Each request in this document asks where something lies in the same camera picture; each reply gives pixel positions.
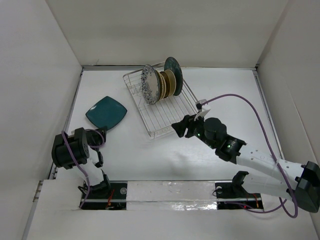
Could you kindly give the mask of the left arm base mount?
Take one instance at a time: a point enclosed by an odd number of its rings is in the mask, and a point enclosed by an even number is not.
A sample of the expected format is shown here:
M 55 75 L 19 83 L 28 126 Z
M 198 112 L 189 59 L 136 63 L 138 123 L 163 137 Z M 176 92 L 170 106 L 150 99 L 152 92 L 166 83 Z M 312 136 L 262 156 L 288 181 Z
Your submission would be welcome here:
M 79 186 L 81 191 L 80 209 L 82 210 L 126 210 L 127 209 L 127 181 L 111 181 L 109 193 L 90 192 L 85 199 L 87 185 Z

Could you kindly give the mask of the blue floral white plate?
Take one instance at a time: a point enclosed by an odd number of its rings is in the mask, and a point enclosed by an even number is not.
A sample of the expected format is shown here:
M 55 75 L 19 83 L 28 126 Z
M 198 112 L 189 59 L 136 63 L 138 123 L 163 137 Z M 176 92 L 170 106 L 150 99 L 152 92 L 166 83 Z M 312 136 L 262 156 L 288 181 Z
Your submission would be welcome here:
M 154 105 L 160 96 L 160 80 L 156 70 L 146 64 L 141 71 L 141 86 L 145 101 L 149 105 Z

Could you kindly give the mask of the yellow plate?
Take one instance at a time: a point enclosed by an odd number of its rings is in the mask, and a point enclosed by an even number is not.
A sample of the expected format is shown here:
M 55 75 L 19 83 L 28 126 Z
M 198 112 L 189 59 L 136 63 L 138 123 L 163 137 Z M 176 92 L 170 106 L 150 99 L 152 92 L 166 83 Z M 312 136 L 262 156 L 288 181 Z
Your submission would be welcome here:
M 161 77 L 160 77 L 160 72 L 158 72 L 158 71 L 156 71 L 156 73 L 157 73 L 157 76 L 159 77 L 159 98 L 158 98 L 158 101 L 160 101 L 161 99 L 161 95 L 162 95 L 162 79 L 161 79 Z

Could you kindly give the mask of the plain cream plate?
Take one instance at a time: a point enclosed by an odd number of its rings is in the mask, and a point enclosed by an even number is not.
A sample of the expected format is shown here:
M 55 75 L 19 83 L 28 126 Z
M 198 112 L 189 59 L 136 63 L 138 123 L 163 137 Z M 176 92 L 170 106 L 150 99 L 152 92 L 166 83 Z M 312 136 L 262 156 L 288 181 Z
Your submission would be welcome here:
M 171 97 L 174 95 L 176 91 L 176 87 L 177 87 L 176 77 L 175 77 L 175 74 L 170 69 L 167 69 L 164 72 L 168 76 L 168 84 L 167 84 L 167 89 L 169 90 L 168 97 Z

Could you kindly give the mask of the cream plate with characters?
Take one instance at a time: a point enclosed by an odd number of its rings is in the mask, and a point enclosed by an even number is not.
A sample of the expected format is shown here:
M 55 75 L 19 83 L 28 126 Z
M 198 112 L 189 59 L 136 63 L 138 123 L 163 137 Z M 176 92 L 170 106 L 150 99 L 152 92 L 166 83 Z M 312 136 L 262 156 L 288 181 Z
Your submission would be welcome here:
M 166 85 L 165 77 L 162 74 L 160 74 L 160 77 L 161 77 L 161 84 L 162 84 L 162 94 L 161 94 L 160 100 L 162 100 L 165 98 L 166 91 L 167 91 L 167 85 Z

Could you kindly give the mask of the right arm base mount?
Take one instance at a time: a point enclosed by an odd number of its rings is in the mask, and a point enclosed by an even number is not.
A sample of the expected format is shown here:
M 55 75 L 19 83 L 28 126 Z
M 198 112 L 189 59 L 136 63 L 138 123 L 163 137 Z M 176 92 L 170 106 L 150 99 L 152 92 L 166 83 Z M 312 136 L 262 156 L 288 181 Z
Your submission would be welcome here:
M 247 171 L 239 171 L 231 181 L 215 182 L 212 195 L 216 197 L 218 210 L 263 210 L 260 193 L 248 193 L 243 187 Z

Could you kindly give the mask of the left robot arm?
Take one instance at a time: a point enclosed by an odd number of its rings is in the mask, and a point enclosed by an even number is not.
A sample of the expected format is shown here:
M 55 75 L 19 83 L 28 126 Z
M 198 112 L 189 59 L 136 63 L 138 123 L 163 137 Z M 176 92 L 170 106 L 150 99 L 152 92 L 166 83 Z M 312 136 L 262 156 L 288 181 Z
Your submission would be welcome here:
M 51 157 L 57 168 L 64 168 L 77 174 L 84 181 L 83 192 L 95 198 L 107 198 L 112 191 L 110 180 L 102 170 L 104 159 L 100 148 L 107 141 L 107 126 L 98 129 L 74 130 L 72 135 L 64 131 L 56 135 L 53 141 Z

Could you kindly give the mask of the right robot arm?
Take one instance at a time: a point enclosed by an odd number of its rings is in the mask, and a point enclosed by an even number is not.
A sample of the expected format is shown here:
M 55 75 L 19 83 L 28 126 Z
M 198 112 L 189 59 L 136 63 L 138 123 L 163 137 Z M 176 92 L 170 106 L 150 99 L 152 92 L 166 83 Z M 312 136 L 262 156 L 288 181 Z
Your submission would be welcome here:
M 235 196 L 262 193 L 296 201 L 299 208 L 310 213 L 317 213 L 320 209 L 320 167 L 316 163 L 274 159 L 272 155 L 229 135 L 227 127 L 217 118 L 186 115 L 171 126 L 180 138 L 196 137 L 201 140 L 223 161 L 260 172 L 255 175 L 239 171 L 231 184 Z

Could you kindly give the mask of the round teal plate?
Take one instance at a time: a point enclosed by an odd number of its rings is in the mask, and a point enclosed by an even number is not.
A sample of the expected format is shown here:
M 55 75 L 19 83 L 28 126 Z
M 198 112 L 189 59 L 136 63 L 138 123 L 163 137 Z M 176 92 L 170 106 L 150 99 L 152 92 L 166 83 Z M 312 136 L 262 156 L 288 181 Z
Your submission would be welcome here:
M 174 92 L 174 96 L 178 96 L 183 89 L 183 73 L 178 61 L 170 56 L 165 60 L 164 70 L 171 70 L 175 76 L 176 80 L 176 89 Z

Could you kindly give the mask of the square teal plate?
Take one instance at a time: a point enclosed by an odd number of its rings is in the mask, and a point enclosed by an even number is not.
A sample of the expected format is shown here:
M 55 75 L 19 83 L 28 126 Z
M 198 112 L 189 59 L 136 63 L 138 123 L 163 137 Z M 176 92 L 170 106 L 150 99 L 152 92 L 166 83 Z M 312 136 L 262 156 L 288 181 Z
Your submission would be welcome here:
M 86 113 L 86 118 L 97 128 L 107 127 L 108 130 L 118 125 L 128 110 L 117 100 L 105 96 L 93 105 Z

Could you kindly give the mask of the brown gold patterned plate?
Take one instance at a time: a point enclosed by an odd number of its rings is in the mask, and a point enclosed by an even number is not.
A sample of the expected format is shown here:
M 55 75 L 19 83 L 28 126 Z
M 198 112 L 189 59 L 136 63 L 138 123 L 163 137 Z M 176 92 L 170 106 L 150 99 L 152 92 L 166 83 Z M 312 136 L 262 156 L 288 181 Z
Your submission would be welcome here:
M 173 72 L 169 69 L 162 71 L 161 75 L 164 77 L 165 85 L 166 85 L 164 98 L 167 98 L 172 96 L 175 91 L 175 82 L 174 82 L 175 76 Z

